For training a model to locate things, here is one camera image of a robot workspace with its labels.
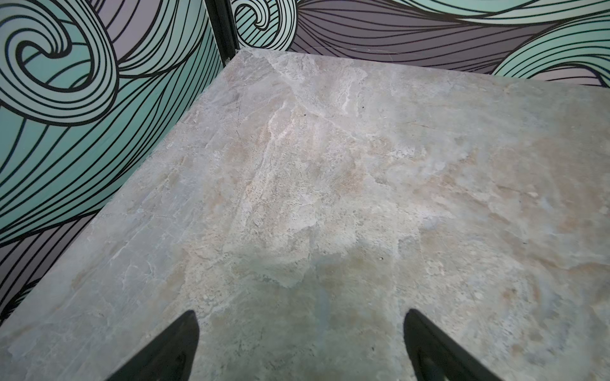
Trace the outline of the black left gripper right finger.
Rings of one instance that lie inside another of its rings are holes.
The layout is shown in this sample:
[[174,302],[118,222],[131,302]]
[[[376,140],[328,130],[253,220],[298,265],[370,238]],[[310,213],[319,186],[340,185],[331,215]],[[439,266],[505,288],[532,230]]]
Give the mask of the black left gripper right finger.
[[417,309],[405,315],[403,339],[418,380],[500,379]]

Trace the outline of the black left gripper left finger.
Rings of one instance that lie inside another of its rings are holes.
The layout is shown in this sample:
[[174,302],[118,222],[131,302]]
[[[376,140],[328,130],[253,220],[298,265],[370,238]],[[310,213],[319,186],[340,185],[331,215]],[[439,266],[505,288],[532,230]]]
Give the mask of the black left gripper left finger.
[[199,338],[195,311],[186,311],[108,380],[189,380]]

